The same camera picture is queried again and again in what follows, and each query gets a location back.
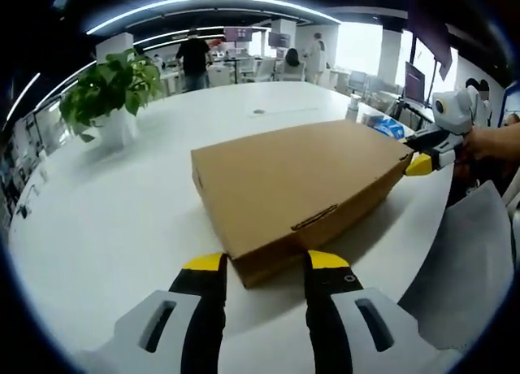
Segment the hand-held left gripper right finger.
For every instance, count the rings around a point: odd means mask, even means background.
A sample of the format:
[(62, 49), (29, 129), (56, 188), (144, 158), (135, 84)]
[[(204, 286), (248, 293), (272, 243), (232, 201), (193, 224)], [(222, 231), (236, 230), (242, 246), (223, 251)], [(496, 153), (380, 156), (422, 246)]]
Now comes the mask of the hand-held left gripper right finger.
[(306, 324), (317, 373), (423, 373), (440, 352), (417, 320), (377, 289), (366, 289), (336, 254), (303, 258)]

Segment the person's right hand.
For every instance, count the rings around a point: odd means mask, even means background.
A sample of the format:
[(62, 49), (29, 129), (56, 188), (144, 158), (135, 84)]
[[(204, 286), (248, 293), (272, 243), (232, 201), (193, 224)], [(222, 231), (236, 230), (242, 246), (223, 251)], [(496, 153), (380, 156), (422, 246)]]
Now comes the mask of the person's right hand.
[(472, 159), (506, 159), (507, 149), (503, 146), (499, 128), (472, 128), (464, 137), (462, 153)]

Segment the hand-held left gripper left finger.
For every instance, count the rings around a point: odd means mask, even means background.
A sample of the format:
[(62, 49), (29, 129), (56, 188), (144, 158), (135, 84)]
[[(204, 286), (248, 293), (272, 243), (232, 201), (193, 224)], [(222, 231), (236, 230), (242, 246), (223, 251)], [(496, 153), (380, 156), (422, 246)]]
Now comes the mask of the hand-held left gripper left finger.
[(169, 290), (156, 290), (114, 326), (113, 336), (79, 354), (83, 373), (216, 373), (226, 322), (223, 253), (187, 262)]

